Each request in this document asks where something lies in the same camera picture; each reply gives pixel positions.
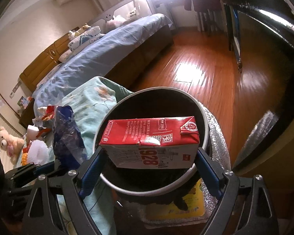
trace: teddy bear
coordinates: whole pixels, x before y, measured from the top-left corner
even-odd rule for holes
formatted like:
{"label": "teddy bear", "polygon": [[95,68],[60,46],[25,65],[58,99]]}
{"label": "teddy bear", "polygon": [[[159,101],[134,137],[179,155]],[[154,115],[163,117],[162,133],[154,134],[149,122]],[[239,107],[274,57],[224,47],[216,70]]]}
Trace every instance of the teddy bear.
{"label": "teddy bear", "polygon": [[78,29],[76,32],[69,31],[69,40],[74,40],[77,36],[81,35],[83,32],[87,31],[91,26],[87,25],[85,23],[84,26],[82,26],[80,29]]}
{"label": "teddy bear", "polygon": [[0,127],[0,147],[11,158],[12,164],[16,164],[23,146],[23,139],[10,135],[3,126]]}

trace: yellow book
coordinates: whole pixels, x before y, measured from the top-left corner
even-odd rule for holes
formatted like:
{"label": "yellow book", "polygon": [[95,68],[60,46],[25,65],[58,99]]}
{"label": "yellow book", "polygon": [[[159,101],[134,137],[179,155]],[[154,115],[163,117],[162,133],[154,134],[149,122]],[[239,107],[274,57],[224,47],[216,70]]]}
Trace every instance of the yellow book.
{"label": "yellow book", "polygon": [[204,197],[201,187],[202,179],[198,180],[190,192],[183,197],[188,206],[187,211],[178,209],[172,202],[169,205],[149,204],[146,206],[146,219],[166,220],[178,218],[200,217],[204,215]]}

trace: bed sheet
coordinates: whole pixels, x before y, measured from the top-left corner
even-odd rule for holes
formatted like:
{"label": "bed sheet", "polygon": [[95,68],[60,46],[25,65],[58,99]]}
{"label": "bed sheet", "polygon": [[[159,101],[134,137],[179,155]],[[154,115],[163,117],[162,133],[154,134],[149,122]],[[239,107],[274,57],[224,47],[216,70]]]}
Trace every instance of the bed sheet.
{"label": "bed sheet", "polygon": [[170,23],[170,19],[163,14],[150,15],[121,26],[88,45],[66,62],[40,89],[34,91],[35,115],[38,107],[57,104],[91,78],[105,76],[135,48]]}
{"label": "bed sheet", "polygon": [[[108,79],[94,77],[63,98],[62,105],[70,105],[74,111],[88,158],[93,154],[93,140],[101,121],[117,102],[131,93]],[[45,139],[49,146],[49,161],[54,160],[52,139],[52,133]],[[21,166],[21,159],[22,155],[19,156],[15,168]],[[58,201],[67,230],[73,235],[74,228],[62,195],[58,195]],[[101,179],[98,180],[93,192],[85,198],[84,203],[102,235],[116,235],[111,189]]]}

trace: circular logo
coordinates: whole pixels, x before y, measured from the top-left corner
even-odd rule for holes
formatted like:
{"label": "circular logo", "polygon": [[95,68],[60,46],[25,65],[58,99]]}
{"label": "circular logo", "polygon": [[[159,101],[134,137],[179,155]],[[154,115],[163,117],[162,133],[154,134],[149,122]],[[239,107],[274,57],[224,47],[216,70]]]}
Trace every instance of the circular logo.
{"label": "circular logo", "polygon": [[187,122],[185,124],[185,128],[191,132],[196,132],[197,131],[197,126],[194,122]]}

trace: wooden headboard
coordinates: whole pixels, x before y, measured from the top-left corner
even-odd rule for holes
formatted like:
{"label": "wooden headboard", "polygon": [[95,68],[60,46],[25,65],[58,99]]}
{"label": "wooden headboard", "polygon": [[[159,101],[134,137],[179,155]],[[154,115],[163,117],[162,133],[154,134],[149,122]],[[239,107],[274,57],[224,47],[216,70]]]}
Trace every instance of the wooden headboard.
{"label": "wooden headboard", "polygon": [[48,48],[34,59],[34,61],[26,67],[20,74],[20,79],[28,87],[30,91],[35,91],[37,84],[57,65],[59,57],[67,51],[68,43],[70,42],[66,33],[61,38],[56,40]]}

